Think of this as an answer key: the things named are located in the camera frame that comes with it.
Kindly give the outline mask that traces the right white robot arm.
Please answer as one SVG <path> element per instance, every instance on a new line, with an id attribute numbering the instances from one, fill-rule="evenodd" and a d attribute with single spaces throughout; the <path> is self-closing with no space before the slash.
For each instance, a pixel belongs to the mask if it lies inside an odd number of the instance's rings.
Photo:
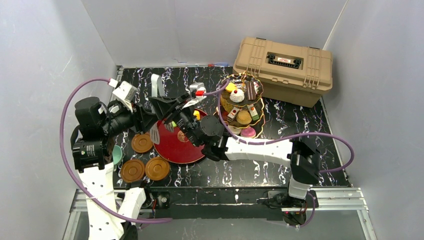
<path id="1" fill-rule="evenodd" d="M 213 115 L 197 120 L 188 94 L 178 98 L 149 97 L 157 118 L 164 123 L 175 122 L 194 147 L 210 160 L 253 160 L 275 163 L 291 169 L 288 195 L 305 200 L 311 187 L 318 183 L 320 151 L 306 136 L 274 141 L 246 137 L 232 137 L 229 127 Z"/>

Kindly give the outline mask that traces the pink frosted donut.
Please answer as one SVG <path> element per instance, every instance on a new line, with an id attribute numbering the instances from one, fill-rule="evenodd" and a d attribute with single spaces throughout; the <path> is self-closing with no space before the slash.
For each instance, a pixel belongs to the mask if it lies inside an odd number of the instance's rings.
<path id="1" fill-rule="evenodd" d="M 240 136 L 243 138 L 255 138 L 257 135 L 256 130 L 253 127 L 242 128 L 240 132 Z"/>

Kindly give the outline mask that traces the orange muffin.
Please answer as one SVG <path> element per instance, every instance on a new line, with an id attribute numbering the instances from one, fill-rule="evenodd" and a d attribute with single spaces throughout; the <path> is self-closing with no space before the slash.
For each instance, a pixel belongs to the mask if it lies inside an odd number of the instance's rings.
<path id="1" fill-rule="evenodd" d="M 240 110 L 236 115 L 236 121 L 241 125 L 249 125 L 252 122 L 251 114 L 247 110 Z"/>

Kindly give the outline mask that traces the white cream puff with cherry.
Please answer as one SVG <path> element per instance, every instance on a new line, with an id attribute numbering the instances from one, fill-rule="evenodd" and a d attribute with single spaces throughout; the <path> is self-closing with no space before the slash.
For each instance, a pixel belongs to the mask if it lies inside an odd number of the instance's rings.
<path id="1" fill-rule="evenodd" d="M 230 93 L 229 99 L 234 103 L 241 103 L 245 99 L 245 93 L 242 89 L 236 88 Z"/>

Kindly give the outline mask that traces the small decorated white cake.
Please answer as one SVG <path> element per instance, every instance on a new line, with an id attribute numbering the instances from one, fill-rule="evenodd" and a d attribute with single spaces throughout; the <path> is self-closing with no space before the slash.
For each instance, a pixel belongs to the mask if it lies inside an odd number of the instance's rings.
<path id="1" fill-rule="evenodd" d="M 252 121 L 257 121 L 257 120 L 260 119 L 259 118 L 259 114 L 258 114 L 258 112 L 256 110 L 256 107 L 253 104 L 251 104 L 251 105 L 248 106 L 248 111 L 249 111 L 249 114 L 250 114 L 250 116 L 252 118 Z"/>

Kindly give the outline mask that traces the white frosted donut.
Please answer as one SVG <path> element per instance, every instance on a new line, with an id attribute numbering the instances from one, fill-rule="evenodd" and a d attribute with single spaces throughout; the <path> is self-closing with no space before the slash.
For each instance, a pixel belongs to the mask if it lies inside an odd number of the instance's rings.
<path id="1" fill-rule="evenodd" d="M 234 134 L 236 136 L 239 136 L 241 134 L 241 131 L 242 131 L 241 128 L 234 127 L 234 126 L 231 126 L 231 125 L 228 125 L 227 127 L 232 134 Z"/>

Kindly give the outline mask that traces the chocolate layered cake slice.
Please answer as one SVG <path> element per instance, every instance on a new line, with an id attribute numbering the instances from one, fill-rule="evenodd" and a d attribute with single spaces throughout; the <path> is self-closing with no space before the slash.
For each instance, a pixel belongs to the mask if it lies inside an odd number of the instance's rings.
<path id="1" fill-rule="evenodd" d="M 253 81 L 249 81 L 246 84 L 246 93 L 248 101 L 255 101 L 257 99 L 257 91 L 255 89 L 255 83 Z"/>

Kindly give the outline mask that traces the dark red round tray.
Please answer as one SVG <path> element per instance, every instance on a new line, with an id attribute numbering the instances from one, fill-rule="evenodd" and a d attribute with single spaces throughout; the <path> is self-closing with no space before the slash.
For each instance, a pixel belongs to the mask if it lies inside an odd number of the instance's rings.
<path id="1" fill-rule="evenodd" d="M 160 143 L 153 146 L 162 158 L 174 164 L 191 164 L 205 158 L 202 153 L 204 147 L 194 146 L 178 126 L 170 131 L 162 121 L 158 121 L 157 128 Z"/>

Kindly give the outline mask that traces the mint green cup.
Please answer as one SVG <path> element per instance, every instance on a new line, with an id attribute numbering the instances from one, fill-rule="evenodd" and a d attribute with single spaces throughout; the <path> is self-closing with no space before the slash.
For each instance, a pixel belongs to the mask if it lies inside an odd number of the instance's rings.
<path id="1" fill-rule="evenodd" d="M 119 145 L 115 145 L 112 150 L 112 160 L 114 166 L 118 166 L 120 162 L 123 160 L 124 154 L 123 150 Z"/>

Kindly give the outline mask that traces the large brown cookie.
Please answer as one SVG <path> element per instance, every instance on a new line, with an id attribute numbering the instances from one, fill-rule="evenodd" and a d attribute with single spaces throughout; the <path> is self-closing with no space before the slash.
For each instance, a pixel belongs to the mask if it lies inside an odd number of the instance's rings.
<path id="1" fill-rule="evenodd" d="M 234 108 L 234 106 L 232 104 L 230 104 L 222 96 L 220 97 L 220 105 L 223 107 L 224 111 L 227 112 L 227 113 L 230 113 Z"/>

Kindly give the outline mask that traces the three-tier glass cake stand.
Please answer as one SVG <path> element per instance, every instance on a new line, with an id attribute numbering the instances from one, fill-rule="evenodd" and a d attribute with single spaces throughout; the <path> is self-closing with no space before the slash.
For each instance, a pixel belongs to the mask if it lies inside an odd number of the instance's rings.
<path id="1" fill-rule="evenodd" d="M 248 100 L 248 96 L 247 96 L 247 93 L 246 93 L 246 84 L 248 82 L 254 82 L 256 93 L 257 93 L 255 101 L 249 101 Z M 223 97 L 230 104 L 232 104 L 234 107 L 238 107 L 238 108 L 240 108 L 240 110 L 246 110 L 248 112 L 249 112 L 248 106 L 253 104 L 255 106 L 257 112 L 258 112 L 259 120 L 251 121 L 251 123 L 247 124 L 247 125 L 239 124 L 236 121 L 236 118 L 232 122 L 227 122 L 228 112 L 226 112 L 224 110 L 224 108 L 220 105 L 221 101 L 219 102 L 218 106 L 215 109 L 214 116 L 218 120 L 223 120 L 223 122 L 225 123 L 226 126 L 233 126 L 233 127 L 240 128 L 240 129 L 252 127 L 256 130 L 256 137 L 255 138 L 258 138 L 259 135 L 262 133 L 263 127 L 264 127 L 264 124 L 265 124 L 265 114 L 264 114 L 265 104 L 264 104 L 264 101 L 263 101 L 263 98 L 262 98 L 262 95 L 263 95 L 263 92 L 264 92 L 263 84 L 260 82 L 260 80 L 258 80 L 253 75 L 251 75 L 251 74 L 249 74 L 245 71 L 242 72 L 242 73 L 235 73 L 235 74 L 227 76 L 222 81 L 222 83 L 226 84 L 226 86 L 229 83 L 234 83 L 237 86 L 237 89 L 243 90 L 244 91 L 244 101 L 240 102 L 240 103 L 232 102 L 230 100 L 230 93 L 226 92 L 225 88 L 219 92 L 219 94 L 220 94 L 219 100 L 220 100 L 220 97 Z"/>

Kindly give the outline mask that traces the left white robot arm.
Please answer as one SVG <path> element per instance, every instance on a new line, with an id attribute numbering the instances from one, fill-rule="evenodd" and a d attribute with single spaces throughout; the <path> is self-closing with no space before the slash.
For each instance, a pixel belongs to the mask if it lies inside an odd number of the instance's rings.
<path id="1" fill-rule="evenodd" d="M 135 240 L 137 228 L 128 219 L 138 217 L 147 200 L 140 185 L 126 190 L 120 208 L 116 206 L 113 185 L 113 138 L 135 128 L 139 133 L 148 131 L 158 120 L 155 113 L 140 104 L 127 109 L 115 100 L 108 110 L 98 97 L 87 97 L 75 105 L 79 125 L 75 133 L 82 137 L 72 140 L 75 169 L 85 190 L 90 240 Z"/>

